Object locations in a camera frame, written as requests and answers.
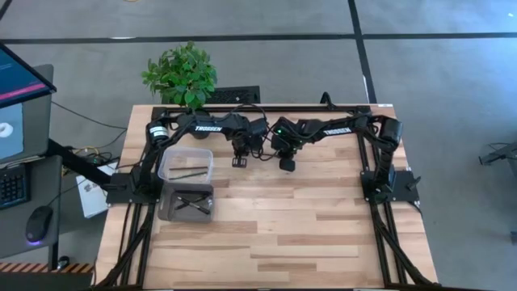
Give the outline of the clear plastic bin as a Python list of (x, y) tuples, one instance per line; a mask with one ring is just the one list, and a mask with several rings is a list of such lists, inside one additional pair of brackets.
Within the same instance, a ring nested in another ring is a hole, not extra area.
[[(169, 171), (170, 167), (208, 166), (209, 169)], [(158, 177), (167, 183), (210, 183), (213, 170), (213, 154), (211, 150), (191, 147), (170, 147), (162, 155), (158, 168)], [(168, 180), (169, 178), (191, 173), (207, 171), (206, 175), (187, 179)]]

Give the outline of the white booklet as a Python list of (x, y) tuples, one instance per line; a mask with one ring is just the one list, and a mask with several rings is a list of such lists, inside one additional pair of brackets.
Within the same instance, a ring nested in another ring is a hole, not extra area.
[(108, 209), (107, 191), (82, 175), (76, 177), (84, 218), (92, 218)]

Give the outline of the black stand leg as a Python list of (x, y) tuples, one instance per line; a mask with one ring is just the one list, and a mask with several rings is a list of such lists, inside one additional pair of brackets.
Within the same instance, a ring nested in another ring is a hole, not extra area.
[(507, 160), (512, 167), (517, 167), (517, 141), (512, 143), (494, 142), (488, 144), (491, 151), (478, 157), (481, 165), (490, 165), (498, 160)]

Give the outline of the dark grey keyboard desk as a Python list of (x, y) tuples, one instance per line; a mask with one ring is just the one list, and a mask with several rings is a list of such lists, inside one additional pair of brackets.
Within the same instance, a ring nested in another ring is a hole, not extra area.
[[(0, 209), (0, 259), (41, 247), (55, 249), (59, 240), (61, 199), (61, 159), (44, 158), (24, 164), (29, 172), (30, 200), (7, 209)], [(53, 216), (45, 238), (29, 243), (25, 238), (27, 219), (34, 209), (48, 205)]]

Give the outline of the orange black hazard strip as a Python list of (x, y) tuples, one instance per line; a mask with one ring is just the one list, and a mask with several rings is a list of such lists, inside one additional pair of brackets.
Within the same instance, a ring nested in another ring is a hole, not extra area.
[(94, 271), (93, 264), (70, 264), (64, 268), (51, 270), (47, 264), (39, 263), (0, 263), (0, 272), (4, 273), (72, 273), (88, 274)]

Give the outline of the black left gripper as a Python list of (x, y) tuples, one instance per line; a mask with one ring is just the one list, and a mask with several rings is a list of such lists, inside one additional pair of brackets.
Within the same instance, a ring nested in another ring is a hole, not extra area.
[(262, 147), (263, 139), (261, 135), (248, 135), (240, 133), (231, 138), (233, 152), (237, 158), (233, 158), (232, 167), (247, 167), (247, 159), (242, 158), (251, 152), (258, 152)]

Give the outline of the black computer mouse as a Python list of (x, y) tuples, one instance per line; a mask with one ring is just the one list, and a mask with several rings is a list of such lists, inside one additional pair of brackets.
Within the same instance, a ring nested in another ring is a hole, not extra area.
[(27, 219), (25, 228), (25, 238), (29, 243), (38, 243), (45, 238), (52, 216), (53, 208), (48, 205), (34, 209)]

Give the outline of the large computer monitor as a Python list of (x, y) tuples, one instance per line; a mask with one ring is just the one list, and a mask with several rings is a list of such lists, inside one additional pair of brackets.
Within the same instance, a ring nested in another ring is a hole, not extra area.
[(51, 81), (0, 42), (0, 108), (56, 92)]

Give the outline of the black perforated floor panel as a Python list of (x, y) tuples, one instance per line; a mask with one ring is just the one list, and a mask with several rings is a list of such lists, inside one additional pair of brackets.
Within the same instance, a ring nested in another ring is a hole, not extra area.
[(218, 87), (207, 98), (206, 104), (261, 103), (259, 86)]

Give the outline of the black keyboard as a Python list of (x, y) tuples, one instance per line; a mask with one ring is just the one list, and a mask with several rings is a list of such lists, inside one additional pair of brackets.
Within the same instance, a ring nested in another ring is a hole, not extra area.
[(30, 200), (29, 172), (24, 164), (0, 170), (0, 209)]

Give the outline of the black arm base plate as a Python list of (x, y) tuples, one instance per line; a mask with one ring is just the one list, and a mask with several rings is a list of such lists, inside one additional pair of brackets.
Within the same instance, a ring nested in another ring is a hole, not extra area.
[(392, 201), (419, 201), (417, 183), (411, 171), (395, 171), (388, 177), (378, 175), (375, 171), (360, 173), (364, 199), (376, 205)]
[(162, 185), (162, 181), (158, 178), (141, 182), (137, 174), (115, 173), (107, 184), (106, 202), (112, 205), (157, 203), (161, 196)]

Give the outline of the smoky grey plastic bin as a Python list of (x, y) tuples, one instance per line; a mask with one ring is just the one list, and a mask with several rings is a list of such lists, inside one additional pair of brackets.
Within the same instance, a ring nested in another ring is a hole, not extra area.
[[(189, 200), (205, 196), (206, 200), (199, 202), (199, 205), (209, 209), (211, 213), (204, 214), (191, 207), (175, 210), (174, 207), (181, 204), (177, 200), (178, 196), (186, 197)], [(158, 205), (158, 218), (162, 221), (209, 223), (215, 213), (214, 204), (214, 188), (211, 184), (173, 183), (162, 189)]]

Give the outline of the small green leafy tree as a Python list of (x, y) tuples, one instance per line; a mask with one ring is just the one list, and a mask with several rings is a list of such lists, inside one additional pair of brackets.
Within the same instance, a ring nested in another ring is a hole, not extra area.
[(193, 41), (164, 51), (156, 61), (149, 59), (141, 77), (152, 96), (191, 111), (206, 104), (218, 82), (210, 55)]

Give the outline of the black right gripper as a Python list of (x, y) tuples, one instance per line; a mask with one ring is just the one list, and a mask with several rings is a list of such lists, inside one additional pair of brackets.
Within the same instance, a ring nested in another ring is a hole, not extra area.
[(293, 172), (296, 162), (293, 159), (301, 148), (301, 139), (295, 135), (293, 123), (288, 120), (277, 121), (272, 128), (271, 148), (281, 158), (279, 168), (283, 171)]

